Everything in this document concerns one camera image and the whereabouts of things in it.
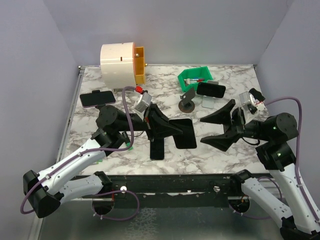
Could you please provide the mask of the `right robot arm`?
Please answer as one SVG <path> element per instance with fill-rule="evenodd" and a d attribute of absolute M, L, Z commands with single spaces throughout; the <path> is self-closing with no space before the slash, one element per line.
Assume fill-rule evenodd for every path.
<path fill-rule="evenodd" d="M 200 140 L 223 152 L 241 138 L 263 141 L 262 145 L 256 147 L 258 159 L 278 184 L 286 203 L 265 189 L 246 169 L 231 176 L 230 191 L 236 196 L 244 194 L 254 200 L 277 224 L 283 239 L 320 238 L 320 211 L 303 185 L 298 157 L 287 143 L 299 136 L 293 115 L 284 112 L 264 121 L 248 121 L 243 108 L 236 107 L 236 101 L 231 99 L 221 109 L 202 117 L 200 121 L 223 125 L 223 134 Z"/>

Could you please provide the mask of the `silver phone stand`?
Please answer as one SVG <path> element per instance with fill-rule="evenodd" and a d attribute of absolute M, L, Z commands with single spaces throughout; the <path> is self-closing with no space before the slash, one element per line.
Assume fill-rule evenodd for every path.
<path fill-rule="evenodd" d="M 214 80 L 208 80 L 207 81 L 208 84 L 214 84 L 214 85 L 218 85 L 219 82 L 218 81 L 214 81 Z M 214 99 L 212 97 L 209 96 L 203 96 L 202 97 L 202 104 L 201 106 L 203 108 L 207 108 L 207 109 L 213 109 L 214 108 Z"/>

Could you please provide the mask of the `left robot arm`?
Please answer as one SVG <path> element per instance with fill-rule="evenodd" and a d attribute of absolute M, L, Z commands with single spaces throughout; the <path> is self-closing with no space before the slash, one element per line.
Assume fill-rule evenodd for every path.
<path fill-rule="evenodd" d="M 121 147 L 125 142 L 124 132 L 133 136 L 135 131 L 144 131 L 151 142 L 183 133 L 181 128 L 169 122 L 156 104 L 146 110 L 147 120 L 143 121 L 136 113 L 121 111 L 113 105 L 100 107 L 96 119 L 98 129 L 81 147 L 47 169 L 29 170 L 23 175 L 25 197 L 22 202 L 29 203 L 38 218 L 44 218 L 74 198 L 96 194 L 106 197 L 112 182 L 105 173 L 98 171 L 78 180 L 72 180 L 73 177 L 113 152 L 124 151 Z"/>

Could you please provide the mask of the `round wooden base stand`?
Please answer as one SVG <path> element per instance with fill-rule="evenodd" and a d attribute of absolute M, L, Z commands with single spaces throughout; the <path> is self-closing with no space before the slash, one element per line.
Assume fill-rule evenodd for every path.
<path fill-rule="evenodd" d="M 183 113 L 191 113 L 195 109 L 195 103 L 192 99 L 196 96 L 195 89 L 192 87 L 180 96 L 178 108 Z"/>

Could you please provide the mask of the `black phone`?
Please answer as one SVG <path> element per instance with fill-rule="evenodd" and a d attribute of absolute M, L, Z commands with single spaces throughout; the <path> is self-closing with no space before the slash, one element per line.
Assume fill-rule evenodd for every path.
<path fill-rule="evenodd" d="M 163 138 L 154 139 L 150 142 L 150 159 L 153 161 L 165 158 L 165 141 Z"/>

